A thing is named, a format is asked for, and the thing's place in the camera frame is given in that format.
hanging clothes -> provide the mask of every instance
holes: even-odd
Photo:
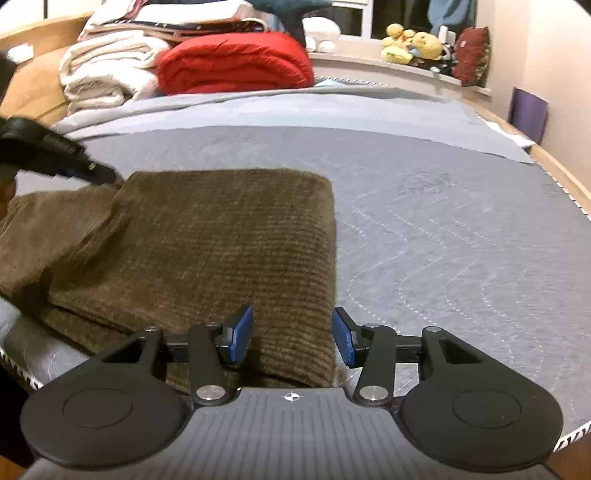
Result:
[[[439,34],[442,25],[460,34],[476,25],[476,0],[431,0],[427,17],[433,35]]]

gray bed sheet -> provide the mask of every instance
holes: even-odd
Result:
[[[332,99],[330,116],[343,100],[338,94]],[[405,100],[407,113],[413,101],[422,102],[419,110],[428,108],[428,99]],[[400,102],[383,101],[391,115],[400,111]],[[438,111],[442,103],[433,103]],[[346,115],[350,104],[342,105]],[[495,133],[500,147],[482,153],[406,130],[368,131],[363,122],[357,129],[271,127],[228,117],[225,126],[179,128],[173,115],[168,120],[174,126],[162,128],[167,115],[187,108],[192,113],[183,121],[199,116],[199,106],[152,111],[150,118],[139,114],[149,131],[115,135],[111,122],[121,118],[101,120],[85,134],[92,138],[89,151],[124,176],[242,167],[325,175],[336,202],[338,304],[354,319],[390,325],[403,335],[440,325],[551,391],[563,410],[564,434],[591,419],[591,224],[539,166],[513,161],[520,150],[510,140]],[[479,121],[472,112],[462,122],[461,111],[458,137],[467,122]],[[21,193],[80,185],[20,177]],[[7,304],[0,307],[0,346],[41,384],[85,358]],[[351,388],[358,373],[340,364],[335,384]],[[397,395],[417,381],[415,367],[400,366]]]

brown blanket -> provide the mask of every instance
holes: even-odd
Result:
[[[249,303],[255,334],[232,382],[328,386],[331,185],[294,170],[215,170],[19,197],[0,223],[0,292],[90,352],[146,325],[185,332]],[[168,381],[187,386],[182,368]]]

white wall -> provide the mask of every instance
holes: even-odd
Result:
[[[48,0],[49,18],[93,12],[101,0]],[[0,9],[0,33],[43,20],[43,0],[8,0]]]
[[[486,87],[492,91],[491,112],[507,118],[515,86],[521,85],[528,55],[530,8],[535,0],[479,0],[478,27],[491,31],[492,57]]]
[[[549,103],[542,147],[591,189],[591,15],[574,0],[531,0],[521,86]]]
[[[0,8],[0,33],[43,20],[43,0],[8,0]]]
[[[49,18],[79,15],[95,11],[101,0],[48,0],[47,16]]]

yellow stuffed animal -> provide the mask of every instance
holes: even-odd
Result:
[[[380,56],[384,61],[398,63],[400,65],[407,65],[414,58],[413,54],[409,53],[406,48],[400,48],[396,45],[391,45],[383,49]]]
[[[386,35],[396,40],[399,36],[404,35],[408,31],[399,23],[393,23],[386,28]]]
[[[414,30],[408,29],[402,32],[402,39],[408,40],[413,38],[417,33]]]
[[[413,37],[410,53],[425,60],[441,60],[443,45],[435,35],[419,32]]]
[[[415,31],[405,30],[401,24],[393,23],[388,26],[386,33],[388,36],[382,39],[382,46],[384,47],[381,54],[382,60],[403,65],[409,63],[413,59],[413,56],[409,56],[408,50],[412,47],[411,42]],[[396,48],[385,51],[388,47]]]

